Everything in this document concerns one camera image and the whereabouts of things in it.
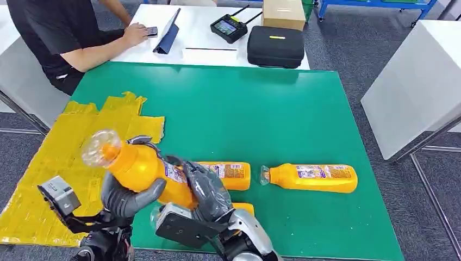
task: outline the black carrying case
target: black carrying case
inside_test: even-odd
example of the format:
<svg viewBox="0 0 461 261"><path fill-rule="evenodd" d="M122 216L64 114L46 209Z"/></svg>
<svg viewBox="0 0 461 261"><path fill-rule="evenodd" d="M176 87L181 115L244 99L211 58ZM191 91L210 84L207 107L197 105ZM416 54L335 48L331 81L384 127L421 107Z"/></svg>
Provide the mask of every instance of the black carrying case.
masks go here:
<svg viewBox="0 0 461 261"><path fill-rule="evenodd" d="M254 26L248 37L248 62L261 67L298 68L304 58L302 32Z"/></svg>

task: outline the blue shelf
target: blue shelf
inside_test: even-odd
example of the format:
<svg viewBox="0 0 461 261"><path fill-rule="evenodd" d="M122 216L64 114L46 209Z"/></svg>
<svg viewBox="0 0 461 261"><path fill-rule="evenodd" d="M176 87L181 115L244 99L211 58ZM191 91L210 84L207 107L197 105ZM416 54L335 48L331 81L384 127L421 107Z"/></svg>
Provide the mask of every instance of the blue shelf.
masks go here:
<svg viewBox="0 0 461 261"><path fill-rule="evenodd" d="M330 4L336 5L351 5L356 7L385 7L385 8L400 8L400 9L419 9L421 15L418 19L423 19L429 10L434 6L437 0L430 0L428 3L424 0L418 0L416 3L396 3L396 2L383 2L381 0L367 0L367 1L355 1L355 0L314 0L320 2L321 8L319 11L319 21L324 19L327 11L327 6Z"/></svg>

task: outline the white table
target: white table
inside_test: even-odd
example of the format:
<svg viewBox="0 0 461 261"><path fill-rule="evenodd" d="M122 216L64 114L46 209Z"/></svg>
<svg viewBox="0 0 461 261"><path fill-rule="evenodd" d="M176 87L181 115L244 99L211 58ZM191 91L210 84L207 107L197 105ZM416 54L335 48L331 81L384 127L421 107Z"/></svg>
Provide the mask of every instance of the white table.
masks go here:
<svg viewBox="0 0 461 261"><path fill-rule="evenodd" d="M0 38L0 90L51 127L69 96L49 83L16 30L6 5L0 5ZM3 108L0 111L11 112L4 104L0 108Z"/></svg>
<svg viewBox="0 0 461 261"><path fill-rule="evenodd" d="M461 113L460 32L460 22L420 20L363 96L384 159Z"/></svg>
<svg viewBox="0 0 461 261"><path fill-rule="evenodd" d="M152 49L157 45L158 38L151 38L126 50L112 61L256 67L247 61L246 45L251 28L261 25L261 17L256 18L248 24L248 34L233 44L228 44L224 39L212 33L210 29L210 24L218 18L225 14L232 14L240 8L142 4L134 15L132 23L139 22L146 27L157 26L160 35L167 21L178 8L181 8L181 11L175 24L179 27L179 33L168 55L153 53ZM261 12L261 8L247 8L236 17L240 21L245 22L259 12ZM186 57L183 55L184 48L233 48L238 49L238 51L236 59L227 59L219 57L219 55L213 55L214 51L210 51L209 55L203 59L191 59L189 56ZM306 53L304 53L304 59L298 69L309 70Z"/></svg>

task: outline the green table mat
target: green table mat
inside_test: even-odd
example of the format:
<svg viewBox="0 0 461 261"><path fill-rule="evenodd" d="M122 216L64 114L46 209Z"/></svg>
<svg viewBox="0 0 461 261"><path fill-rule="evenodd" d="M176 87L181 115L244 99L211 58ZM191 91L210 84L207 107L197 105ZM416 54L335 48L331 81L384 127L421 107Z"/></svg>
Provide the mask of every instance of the green table mat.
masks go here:
<svg viewBox="0 0 461 261"><path fill-rule="evenodd" d="M85 75L72 100L100 108L124 91L148 98L142 115L166 117L163 153L251 164L250 189L231 196L254 205L281 255L403 260L336 72L106 63ZM348 164L358 186L339 194L258 183L262 165L283 163ZM136 215L133 245L191 250L154 235L152 207Z"/></svg>

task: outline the man's hand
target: man's hand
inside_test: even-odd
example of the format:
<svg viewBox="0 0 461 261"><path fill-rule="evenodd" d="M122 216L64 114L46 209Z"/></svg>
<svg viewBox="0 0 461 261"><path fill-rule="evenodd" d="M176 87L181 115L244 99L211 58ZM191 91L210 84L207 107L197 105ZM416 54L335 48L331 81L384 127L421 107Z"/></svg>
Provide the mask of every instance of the man's hand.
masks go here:
<svg viewBox="0 0 461 261"><path fill-rule="evenodd" d="M130 47L136 46L147 40L147 28L143 24L133 23L125 29L123 39Z"/></svg>

